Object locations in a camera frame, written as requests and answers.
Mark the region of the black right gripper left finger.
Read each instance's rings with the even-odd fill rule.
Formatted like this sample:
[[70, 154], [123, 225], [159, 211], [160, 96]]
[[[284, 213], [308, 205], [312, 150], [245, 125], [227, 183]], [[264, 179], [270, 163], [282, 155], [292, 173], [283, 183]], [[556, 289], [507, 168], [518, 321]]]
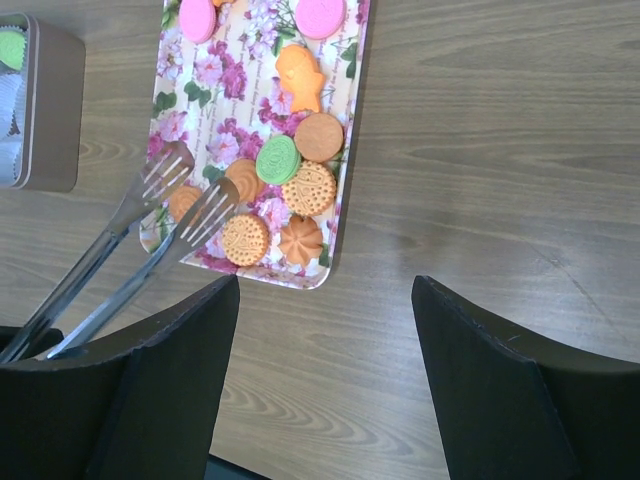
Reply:
[[52, 360], [1, 368], [5, 479], [200, 479], [240, 301], [224, 276]]

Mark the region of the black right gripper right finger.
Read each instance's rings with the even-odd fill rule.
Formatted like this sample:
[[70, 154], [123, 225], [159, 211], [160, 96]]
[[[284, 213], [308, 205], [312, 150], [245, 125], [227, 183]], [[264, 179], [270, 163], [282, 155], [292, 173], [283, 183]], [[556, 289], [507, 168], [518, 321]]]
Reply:
[[414, 318], [453, 479], [635, 479], [639, 367], [547, 338], [428, 276]]

